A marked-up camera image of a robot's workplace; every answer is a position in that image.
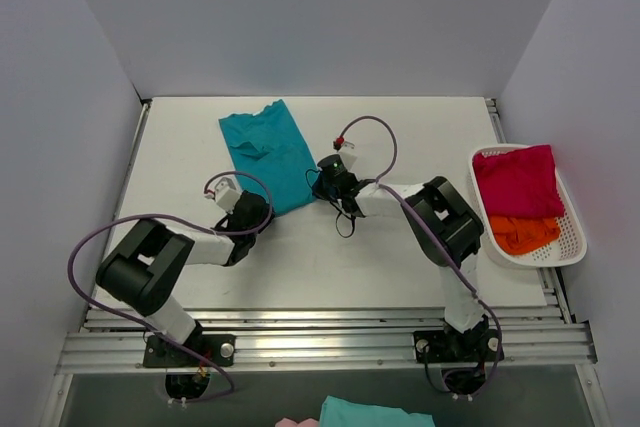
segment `red cloth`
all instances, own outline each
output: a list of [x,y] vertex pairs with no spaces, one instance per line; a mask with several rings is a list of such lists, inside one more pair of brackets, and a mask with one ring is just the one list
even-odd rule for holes
[[477,154],[473,170],[487,215],[525,219],[564,215],[550,145],[489,157]]

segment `purple cable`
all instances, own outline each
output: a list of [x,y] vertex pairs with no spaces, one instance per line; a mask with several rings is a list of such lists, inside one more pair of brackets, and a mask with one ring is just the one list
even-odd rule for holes
[[[462,282],[464,284],[464,286],[467,289],[469,289],[469,292],[471,292],[471,295],[473,296],[473,298],[482,306],[482,308],[485,311],[487,311],[487,313],[491,316],[491,318],[493,319],[493,322],[496,325],[496,330],[498,332],[498,348],[496,350],[496,358],[493,361],[493,365],[491,367],[491,371],[489,372],[489,375],[487,376],[486,382],[484,384],[482,384],[482,386],[477,391],[475,391],[473,393],[473,395],[479,395],[486,388],[486,386],[489,384],[489,382],[495,377],[496,372],[498,370],[497,369],[497,367],[498,367],[498,358],[500,356],[500,352],[502,352],[502,327],[500,326],[500,321],[498,320],[498,316],[495,314],[493,309],[491,307],[489,307],[489,305],[485,301],[483,301],[482,299],[480,299],[478,297],[478,289],[476,289],[473,286],[473,284],[471,284],[471,282],[469,282],[469,280],[467,280],[467,278],[464,276],[464,274],[462,273],[460,268],[456,265],[455,261],[449,255],[449,252],[447,251],[447,249],[440,243],[440,240],[438,239],[438,237],[433,233],[433,231],[429,228],[429,226],[420,218],[418,213],[415,210],[413,210],[413,207],[411,207],[391,187],[380,183],[380,179],[382,179],[382,177],[384,177],[389,172],[391,172],[391,169],[396,164],[396,160],[398,158],[398,141],[396,139],[396,135],[394,134],[393,130],[391,129],[391,126],[389,124],[387,124],[384,120],[382,120],[380,117],[376,117],[375,115],[363,115],[363,116],[357,117],[357,118],[353,119],[351,122],[349,122],[346,125],[346,127],[344,129],[342,129],[342,132],[340,133],[340,137],[344,138],[344,134],[346,134],[347,130],[349,130],[349,128],[351,128],[351,126],[353,126],[354,124],[360,122],[361,120],[374,120],[374,121],[382,124],[387,129],[387,131],[389,132],[389,135],[391,136],[391,141],[393,142],[393,158],[391,159],[391,164],[389,164],[389,167],[387,167],[380,175],[378,175],[375,178],[375,182],[378,184],[378,186],[380,188],[382,188],[382,189],[386,190],[387,192],[389,192],[389,194],[391,194],[392,197],[394,197],[398,202],[400,202],[400,205],[402,206],[402,208],[407,213],[409,213],[409,215],[411,215],[411,217],[413,217],[413,219],[418,223],[420,228],[422,228],[422,230],[424,230],[424,233],[427,234],[427,237],[429,237],[429,240],[431,240],[431,242],[436,246],[436,248],[438,249],[440,254],[444,257],[444,259],[447,262],[447,264],[449,265],[449,267],[451,267],[451,269],[453,269],[453,272],[456,274],[458,279],[460,279],[460,282]],[[450,373],[460,372],[460,370],[466,370],[466,369],[455,369],[455,370],[452,370],[450,372],[447,372],[447,374],[445,374],[443,376],[443,381],[446,380],[447,376]]]
[[389,164],[389,167],[387,167],[375,179],[376,182],[380,182],[380,179],[385,175],[387,175],[389,172],[391,172],[391,169],[393,169],[393,166],[396,165],[396,160],[398,159],[398,140],[396,139],[396,134],[393,133],[391,126],[387,124],[384,120],[382,120],[380,117],[376,117],[375,115],[363,115],[361,117],[357,117],[353,119],[351,122],[347,124],[347,126],[344,129],[342,129],[342,132],[340,133],[340,137],[344,138],[344,134],[347,133],[347,130],[349,130],[352,125],[357,124],[361,120],[375,120],[376,122],[382,124],[384,128],[387,129],[387,131],[389,132],[389,135],[391,136],[391,142],[393,142],[393,158],[391,159],[391,163]]
[[[238,172],[238,171],[235,171],[235,170],[221,172],[221,173],[211,177],[205,184],[205,187],[204,187],[205,192],[209,188],[209,185],[211,185],[211,183],[214,180],[219,179],[220,177],[223,177],[225,175],[241,175],[243,177],[248,177],[249,179],[257,182],[260,185],[260,187],[262,187],[264,189],[265,193],[267,194],[267,198],[269,199],[269,214],[267,215],[265,220],[263,220],[256,227],[253,227],[253,228],[248,229],[248,230],[239,231],[239,232],[220,232],[219,234],[220,235],[225,235],[225,236],[236,236],[236,235],[254,234],[254,233],[257,233],[257,232],[261,231],[264,227],[267,226],[267,224],[269,223],[269,219],[271,218],[271,214],[273,213],[273,198],[271,197],[271,192],[269,191],[267,186],[260,179],[258,179],[257,177],[254,177],[253,175],[247,174],[245,172]],[[186,402],[188,402],[188,403],[205,402],[205,401],[217,399],[219,397],[223,397],[225,395],[232,394],[236,390],[235,383],[233,382],[233,379],[231,378],[231,376],[223,368],[221,368],[217,364],[213,363],[211,360],[207,359],[203,355],[198,354],[197,352],[191,350],[190,348],[185,347],[184,345],[176,342],[172,338],[170,338],[170,337],[158,332],[153,325],[151,325],[150,323],[146,322],[145,320],[143,320],[141,318],[138,318],[138,317],[135,317],[133,315],[127,314],[126,312],[123,312],[121,310],[109,307],[108,305],[105,305],[102,302],[99,302],[99,301],[93,299],[89,294],[87,294],[86,292],[84,292],[82,290],[80,285],[78,285],[78,282],[76,281],[74,273],[73,273],[73,264],[74,264],[74,262],[76,260],[76,257],[78,256],[78,252],[80,252],[80,249],[82,249],[82,247],[87,242],[89,242],[91,239],[93,239],[97,235],[101,234],[102,232],[105,232],[105,231],[108,231],[108,230],[112,229],[116,225],[124,224],[126,222],[131,222],[131,221],[134,221],[134,220],[143,220],[143,219],[171,220],[173,222],[177,222],[179,224],[182,224],[182,225],[184,225],[186,227],[190,227],[190,228],[192,228],[194,230],[197,230],[199,232],[204,232],[204,233],[212,234],[212,235],[218,234],[218,232],[216,232],[213,229],[210,229],[208,227],[202,227],[200,225],[197,225],[197,224],[194,224],[192,222],[189,222],[188,220],[184,220],[184,219],[181,219],[180,217],[176,217],[174,215],[169,215],[169,214],[138,214],[138,215],[130,215],[128,217],[122,217],[121,219],[116,219],[116,220],[114,220],[112,222],[109,222],[108,224],[103,225],[102,227],[100,227],[100,228],[88,233],[87,235],[85,235],[80,240],[80,242],[78,242],[78,244],[71,251],[71,254],[69,255],[69,260],[67,262],[67,277],[69,279],[69,283],[71,284],[71,287],[88,304],[93,305],[94,307],[97,307],[97,308],[99,308],[101,310],[104,310],[105,312],[109,312],[110,314],[117,315],[119,317],[122,317],[124,319],[130,320],[132,322],[135,322],[136,324],[141,325],[142,327],[144,327],[148,331],[155,333],[159,338],[161,338],[162,340],[164,340],[168,344],[171,344],[173,347],[183,351],[187,355],[190,355],[191,357],[193,357],[193,358],[199,360],[200,362],[206,364],[207,366],[213,368],[216,372],[218,372],[220,375],[222,375],[225,378],[225,380],[229,383],[229,388],[227,390],[224,390],[222,392],[216,392],[216,393],[211,394],[209,396],[200,397],[198,399],[190,399],[190,400],[187,400]]]

